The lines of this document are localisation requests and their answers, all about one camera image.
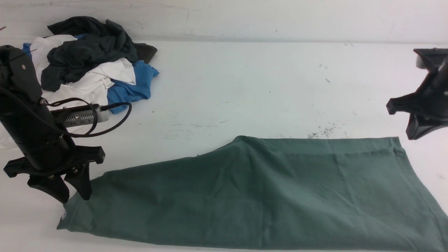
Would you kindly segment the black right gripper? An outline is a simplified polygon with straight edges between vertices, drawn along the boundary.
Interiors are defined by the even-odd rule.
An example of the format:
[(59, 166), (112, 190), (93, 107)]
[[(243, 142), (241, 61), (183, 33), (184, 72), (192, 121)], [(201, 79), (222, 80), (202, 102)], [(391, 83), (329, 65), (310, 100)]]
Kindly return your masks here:
[(415, 48), (416, 66), (427, 76), (415, 92), (391, 98), (386, 108), (390, 115), (409, 113), (406, 135), (418, 140), (448, 126), (447, 121), (447, 54), (446, 48)]

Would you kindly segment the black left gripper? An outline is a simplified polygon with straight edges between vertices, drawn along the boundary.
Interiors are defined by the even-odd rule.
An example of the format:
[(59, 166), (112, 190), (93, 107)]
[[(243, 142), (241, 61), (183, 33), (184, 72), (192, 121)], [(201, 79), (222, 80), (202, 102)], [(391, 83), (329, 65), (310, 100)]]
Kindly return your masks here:
[[(64, 180), (75, 188), (83, 200), (89, 200), (92, 195), (90, 163), (102, 164), (104, 158), (105, 152), (101, 146), (76, 146), (67, 161), (53, 168), (44, 166), (43, 170), (38, 170), (26, 157), (21, 157), (8, 161), (3, 170), (9, 177), (30, 174), (27, 182), (30, 188), (40, 190), (61, 204), (66, 204), (69, 200), (69, 189)], [(64, 180), (56, 176), (61, 174), (66, 174)]]

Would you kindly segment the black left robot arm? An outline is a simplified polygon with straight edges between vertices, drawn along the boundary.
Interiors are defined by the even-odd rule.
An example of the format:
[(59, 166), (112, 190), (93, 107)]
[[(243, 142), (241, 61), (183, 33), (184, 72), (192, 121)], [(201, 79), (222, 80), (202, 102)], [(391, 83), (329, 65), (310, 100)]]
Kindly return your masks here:
[(89, 164), (101, 164), (102, 147), (75, 145), (63, 120), (43, 104), (42, 89), (27, 54), (11, 45), (1, 46), (1, 124), (23, 153), (8, 161), (8, 177), (28, 174), (27, 185), (65, 204), (67, 183), (84, 200), (92, 195)]

